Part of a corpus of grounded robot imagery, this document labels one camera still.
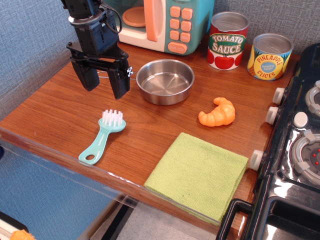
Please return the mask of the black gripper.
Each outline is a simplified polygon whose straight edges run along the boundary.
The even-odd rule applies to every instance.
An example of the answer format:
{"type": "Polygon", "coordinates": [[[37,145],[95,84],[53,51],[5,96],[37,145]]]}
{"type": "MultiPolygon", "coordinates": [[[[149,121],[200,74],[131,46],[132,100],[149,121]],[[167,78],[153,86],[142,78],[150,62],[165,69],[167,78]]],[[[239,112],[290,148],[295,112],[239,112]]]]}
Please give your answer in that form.
{"type": "Polygon", "coordinates": [[[116,100],[130,90],[131,67],[128,55],[118,48],[118,29],[113,9],[69,9],[70,24],[75,28],[78,43],[68,47],[72,53],[72,66],[82,86],[92,91],[100,84],[96,69],[91,68],[87,60],[99,58],[114,59],[112,64],[121,68],[108,71],[109,82],[116,100]]]}

